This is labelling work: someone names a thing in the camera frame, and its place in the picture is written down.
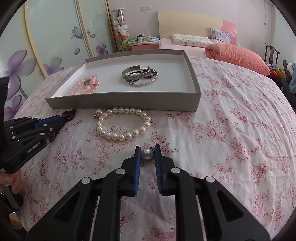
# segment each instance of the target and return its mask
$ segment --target metal screw head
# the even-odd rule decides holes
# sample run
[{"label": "metal screw head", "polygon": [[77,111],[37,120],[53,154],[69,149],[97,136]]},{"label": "metal screw head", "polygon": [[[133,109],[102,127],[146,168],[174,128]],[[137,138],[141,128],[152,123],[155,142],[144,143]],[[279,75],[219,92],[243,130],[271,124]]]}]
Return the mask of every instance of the metal screw head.
[{"label": "metal screw head", "polygon": [[116,173],[118,174],[118,175],[122,175],[122,174],[124,174],[126,171],[123,169],[123,168],[118,168],[117,170],[116,170]]},{"label": "metal screw head", "polygon": [[170,171],[175,174],[180,173],[180,169],[177,167],[173,167]]},{"label": "metal screw head", "polygon": [[208,183],[214,183],[214,182],[215,182],[215,178],[212,177],[212,176],[207,176],[207,177],[205,178],[205,180],[206,180]]},{"label": "metal screw head", "polygon": [[84,178],[81,180],[81,182],[82,182],[83,184],[88,184],[88,183],[91,182],[91,179],[90,179],[89,177],[84,177]]}]

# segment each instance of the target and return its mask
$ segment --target white wall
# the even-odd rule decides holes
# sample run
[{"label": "white wall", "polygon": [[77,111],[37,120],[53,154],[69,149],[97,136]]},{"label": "white wall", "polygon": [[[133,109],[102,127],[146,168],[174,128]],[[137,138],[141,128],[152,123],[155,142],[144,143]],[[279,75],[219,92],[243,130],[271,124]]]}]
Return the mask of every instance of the white wall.
[{"label": "white wall", "polygon": [[[265,42],[269,42],[271,27],[271,4],[266,4],[265,22],[264,0],[109,0],[110,9],[125,7],[126,21],[130,37],[149,30],[159,36],[158,11],[183,11],[211,15],[237,25],[237,40],[264,57]],[[151,10],[141,11],[141,6],[151,6]]]},{"label": "white wall", "polygon": [[277,8],[272,9],[271,15],[270,44],[280,52],[278,66],[283,68],[284,59],[288,63],[296,62],[296,37]]}]

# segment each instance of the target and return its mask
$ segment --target cup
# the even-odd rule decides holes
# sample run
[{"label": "cup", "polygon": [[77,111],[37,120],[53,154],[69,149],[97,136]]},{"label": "cup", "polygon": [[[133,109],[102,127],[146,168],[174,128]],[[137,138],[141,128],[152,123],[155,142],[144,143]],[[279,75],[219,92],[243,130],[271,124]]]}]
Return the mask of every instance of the cup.
[{"label": "cup", "polygon": [[138,37],[138,42],[139,42],[139,44],[140,44],[140,43],[143,43],[143,39],[144,39],[144,37],[143,37],[143,36],[141,36],[141,37]]}]

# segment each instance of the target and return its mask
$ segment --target floral bedsheet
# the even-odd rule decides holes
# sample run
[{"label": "floral bedsheet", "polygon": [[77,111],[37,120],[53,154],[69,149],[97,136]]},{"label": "floral bedsheet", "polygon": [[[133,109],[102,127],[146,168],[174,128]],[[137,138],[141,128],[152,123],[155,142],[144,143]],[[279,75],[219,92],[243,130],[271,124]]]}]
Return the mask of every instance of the floral bedsheet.
[{"label": "floral bedsheet", "polygon": [[[136,145],[156,144],[192,176],[213,175],[271,238],[281,230],[296,205],[295,113],[271,79],[216,60],[190,59],[202,92],[197,112],[147,110],[152,118],[147,133],[120,142],[94,131],[95,109],[79,109],[56,140],[22,168],[20,219],[26,230],[81,178],[104,177],[131,157]],[[65,110],[51,109],[44,96],[70,70],[50,75],[16,118],[62,114]],[[141,121],[112,115],[105,123],[125,132]],[[138,195],[121,199],[121,240],[175,240],[175,221],[174,198],[159,195],[154,160],[143,160]]]}]

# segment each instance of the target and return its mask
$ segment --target pearl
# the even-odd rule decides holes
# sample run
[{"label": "pearl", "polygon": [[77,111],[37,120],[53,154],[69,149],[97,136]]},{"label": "pearl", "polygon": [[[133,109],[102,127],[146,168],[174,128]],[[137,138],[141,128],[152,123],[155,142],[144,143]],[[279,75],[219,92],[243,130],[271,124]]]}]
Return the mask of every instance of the pearl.
[{"label": "pearl", "polygon": [[124,110],[123,110],[123,112],[125,113],[125,114],[129,114],[129,108],[124,108]]},{"label": "pearl", "polygon": [[144,122],[144,125],[143,126],[145,126],[146,129],[148,129],[150,127],[150,122],[148,122],[148,121]]},{"label": "pearl", "polygon": [[113,114],[113,110],[112,110],[112,109],[108,109],[108,110],[107,110],[107,114],[108,114],[108,115],[112,115],[112,114]]},{"label": "pearl", "polygon": [[130,113],[135,114],[136,113],[136,108],[134,108],[134,107],[130,108]]},{"label": "pearl", "polygon": [[141,150],[141,157],[144,160],[149,160],[153,157],[153,150],[151,148],[144,148]]},{"label": "pearl", "polygon": [[107,119],[108,118],[108,114],[106,112],[102,113],[102,117]]},{"label": "pearl", "polygon": [[140,114],[140,116],[141,116],[141,118],[145,118],[146,116],[147,116],[147,113],[146,112],[142,112],[141,114]]},{"label": "pearl", "polygon": [[133,138],[133,134],[131,134],[130,132],[127,132],[125,135],[124,135],[125,139],[127,140],[130,140]]},{"label": "pearl", "polygon": [[97,127],[99,127],[99,126],[102,127],[102,125],[103,125],[103,123],[100,122],[100,121],[96,123],[96,126],[97,126]]},{"label": "pearl", "polygon": [[144,134],[146,132],[146,127],[141,126],[139,129],[140,134]]},{"label": "pearl", "polygon": [[140,115],[142,113],[141,109],[136,109],[136,115]]},{"label": "pearl", "polygon": [[111,132],[106,132],[105,137],[106,139],[111,139],[112,138]]},{"label": "pearl", "polygon": [[96,115],[98,116],[98,117],[100,117],[100,116],[102,116],[102,110],[101,109],[98,109],[97,111],[96,111]]},{"label": "pearl", "polygon": [[150,122],[150,121],[151,121],[151,117],[147,115],[147,116],[144,118],[144,121],[148,121],[148,122]]},{"label": "pearl", "polygon": [[116,132],[112,132],[112,134],[111,134],[112,140],[117,140],[117,137],[118,137],[117,133]]},{"label": "pearl", "polygon": [[105,118],[104,117],[102,117],[102,116],[100,116],[99,118],[98,118],[98,120],[100,121],[100,122],[104,122],[105,121]]},{"label": "pearl", "polygon": [[123,107],[119,107],[119,108],[118,108],[118,113],[119,113],[119,114],[122,114],[123,112],[124,112],[124,108],[123,108]]},{"label": "pearl", "polygon": [[132,134],[134,137],[137,137],[140,134],[140,132],[138,130],[133,130]]},{"label": "pearl", "polygon": [[115,114],[118,113],[118,108],[117,108],[117,107],[114,107],[114,108],[113,108],[113,113],[115,113]]},{"label": "pearl", "polygon": [[106,131],[105,130],[101,130],[100,131],[100,136],[104,137],[106,135]]},{"label": "pearl", "polygon": [[96,132],[99,132],[99,133],[100,133],[102,129],[103,129],[102,127],[98,126],[98,127],[96,128]]},{"label": "pearl", "polygon": [[124,139],[125,139],[125,137],[124,137],[123,134],[119,134],[119,135],[118,135],[118,140],[120,140],[120,141],[124,141]]}]

